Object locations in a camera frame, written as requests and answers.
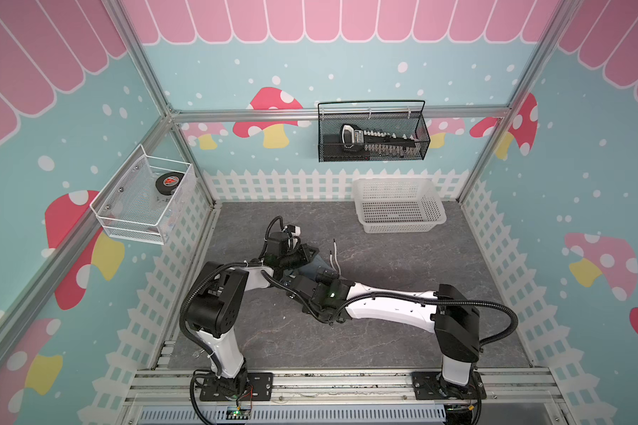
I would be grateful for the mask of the blue denim long pants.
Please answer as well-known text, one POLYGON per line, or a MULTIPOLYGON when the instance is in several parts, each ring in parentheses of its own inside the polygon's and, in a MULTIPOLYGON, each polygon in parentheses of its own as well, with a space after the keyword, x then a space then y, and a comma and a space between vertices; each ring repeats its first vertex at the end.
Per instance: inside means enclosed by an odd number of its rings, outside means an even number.
POLYGON ((325 284, 330 284, 340 278, 338 270, 330 266, 320 256, 318 248, 309 244, 303 244, 301 246, 301 252, 306 255, 307 259, 307 262, 297 269, 302 276, 325 284))

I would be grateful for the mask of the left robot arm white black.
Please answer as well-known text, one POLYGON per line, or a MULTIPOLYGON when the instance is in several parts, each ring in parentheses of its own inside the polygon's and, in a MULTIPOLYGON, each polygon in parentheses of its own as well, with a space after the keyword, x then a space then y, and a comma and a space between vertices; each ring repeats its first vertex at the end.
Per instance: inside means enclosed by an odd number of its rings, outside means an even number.
POLYGON ((234 330, 246 291, 282 290, 301 303, 304 313, 324 322, 309 297, 282 280, 312 263, 318 253, 319 249, 301 241, 298 226, 286 225, 276 216, 265 230, 257 257, 226 264, 207 262, 201 269, 179 308, 178 325, 182 335, 198 345, 210 361, 210 368, 196 369, 189 383, 191 407, 202 423, 211 421, 200 408, 197 391, 210 389, 218 397, 233 400, 237 411, 242 398, 253 396, 246 358, 234 330))

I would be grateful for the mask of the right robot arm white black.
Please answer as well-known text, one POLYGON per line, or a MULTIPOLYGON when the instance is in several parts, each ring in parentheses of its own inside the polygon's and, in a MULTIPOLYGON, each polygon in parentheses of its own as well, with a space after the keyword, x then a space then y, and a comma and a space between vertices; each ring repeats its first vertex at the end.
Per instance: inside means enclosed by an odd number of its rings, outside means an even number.
POLYGON ((430 378, 424 388, 446 400, 470 400, 466 407, 446 406, 449 414, 468 424, 479 423, 482 414, 480 378, 475 372, 480 354, 486 345, 512 335, 519 325, 519 317, 508 306, 466 299, 449 284, 420 293, 383 290, 343 279, 336 271, 321 267, 312 278, 287 274, 280 288, 301 303, 304 313, 324 324, 381 320, 436 336, 442 354, 441 372, 430 378), (503 313, 509 324, 504 330, 481 338, 481 308, 503 313))

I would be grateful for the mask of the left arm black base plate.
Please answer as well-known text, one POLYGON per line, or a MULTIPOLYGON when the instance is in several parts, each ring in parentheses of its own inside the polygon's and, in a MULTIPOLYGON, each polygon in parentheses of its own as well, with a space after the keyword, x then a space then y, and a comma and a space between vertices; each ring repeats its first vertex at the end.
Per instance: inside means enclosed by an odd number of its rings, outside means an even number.
POLYGON ((196 390, 200 401, 270 401, 274 375, 271 373, 239 373, 235 378, 207 374, 198 377, 196 390))

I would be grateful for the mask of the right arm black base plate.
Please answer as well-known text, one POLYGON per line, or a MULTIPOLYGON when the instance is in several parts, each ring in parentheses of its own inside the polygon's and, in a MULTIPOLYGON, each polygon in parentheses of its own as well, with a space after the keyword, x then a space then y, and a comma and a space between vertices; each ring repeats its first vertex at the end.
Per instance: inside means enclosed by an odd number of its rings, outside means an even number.
POLYGON ((417 400, 485 400, 487 393, 477 370, 471 372, 466 386, 445 381, 441 371, 412 372, 411 380, 417 400))

